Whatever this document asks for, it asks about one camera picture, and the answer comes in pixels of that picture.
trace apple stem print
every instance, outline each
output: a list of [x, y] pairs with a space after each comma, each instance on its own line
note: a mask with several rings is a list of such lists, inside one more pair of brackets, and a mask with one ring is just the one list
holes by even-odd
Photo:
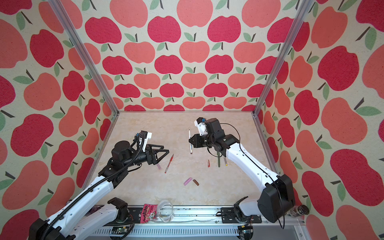
[[160, 7], [161, 7], [161, 9], [164, 9], [164, 8], [163, 8], [163, 3], [161, 2], [161, 0], [152, 0], [149, 9], [150, 9], [150, 10], [154, 10], [154, 9], [156, 9], [157, 6], [159, 5], [159, 3], [160, 3]]
[[285, 10], [288, 10], [288, 9], [291, 9], [293, 6], [296, 5], [295, 9], [297, 10], [297, 8], [299, 7], [299, 3], [300, 3], [300, 0], [291, 0], [289, 1], [283, 8], [283, 11]]
[[319, 10], [319, 4], [315, 1], [310, 9], [310, 11], [308, 13], [310, 13], [312, 11], [312, 14], [314, 17], [317, 16], [317, 11]]
[[32, 24], [31, 21], [23, 13], [23, 11], [20, 11], [16, 14], [16, 22], [20, 30], [23, 30], [25, 28], [25, 20], [27, 20], [27, 22]]
[[220, 0], [217, 5], [216, 5], [216, 10], [217, 9], [221, 9], [222, 7], [224, 7], [225, 5], [227, 5], [227, 8], [229, 9], [229, 0]]

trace pen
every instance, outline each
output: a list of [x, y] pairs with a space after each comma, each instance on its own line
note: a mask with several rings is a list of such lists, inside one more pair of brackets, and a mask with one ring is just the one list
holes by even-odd
[[[189, 139], [190, 138], [191, 138], [191, 130], [189, 130]], [[192, 154], [192, 144], [191, 143], [189, 144], [189, 150], [190, 150], [190, 152]]]
[[172, 154], [172, 157], [170, 158], [170, 160], [169, 160], [169, 164], [168, 164], [168, 166], [167, 166], [167, 168], [166, 168], [166, 171], [165, 171], [164, 173], [167, 173], [168, 167], [169, 167], [170, 163], [172, 162], [173, 155], [174, 155], [174, 154]]

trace pink snack packet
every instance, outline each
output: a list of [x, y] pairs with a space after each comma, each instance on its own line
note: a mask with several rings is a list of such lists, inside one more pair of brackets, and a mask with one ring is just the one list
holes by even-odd
[[144, 204], [141, 210], [140, 223], [147, 223], [149, 220], [155, 219], [157, 205]]

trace wall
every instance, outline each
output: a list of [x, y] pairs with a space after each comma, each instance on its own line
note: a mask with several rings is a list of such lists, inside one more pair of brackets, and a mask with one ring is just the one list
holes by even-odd
[[308, 42], [293, 44], [288, 79], [258, 114], [296, 203], [310, 208], [313, 240], [383, 237], [382, 13], [380, 1], [316, 2]]
[[24, 240], [80, 192], [112, 116], [48, 2], [12, 3], [0, 3], [0, 239]]
[[100, 50], [96, 67], [113, 80], [110, 94], [123, 111], [253, 110], [299, 5], [74, 2], [84, 16], [78, 34]]

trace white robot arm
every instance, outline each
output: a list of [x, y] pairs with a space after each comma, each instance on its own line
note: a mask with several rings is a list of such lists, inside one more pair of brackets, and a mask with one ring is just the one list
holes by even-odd
[[121, 199], [113, 198], [95, 213], [85, 214], [105, 195], [111, 192], [128, 175], [128, 167], [147, 162], [158, 164], [168, 153], [161, 145], [147, 144], [152, 133], [141, 131], [130, 145], [127, 141], [115, 144], [112, 158], [99, 172], [98, 177], [71, 202], [44, 221], [37, 219], [30, 227], [29, 240], [84, 240], [95, 229], [107, 223], [130, 224], [128, 204]]
[[254, 158], [232, 134], [225, 135], [216, 118], [198, 118], [195, 126], [199, 134], [189, 139], [194, 146], [207, 147], [220, 152], [236, 163], [262, 192], [260, 198], [243, 198], [235, 203], [235, 214], [240, 222], [247, 216], [262, 213], [270, 222], [276, 222], [295, 205], [292, 181], [287, 175], [279, 176]]

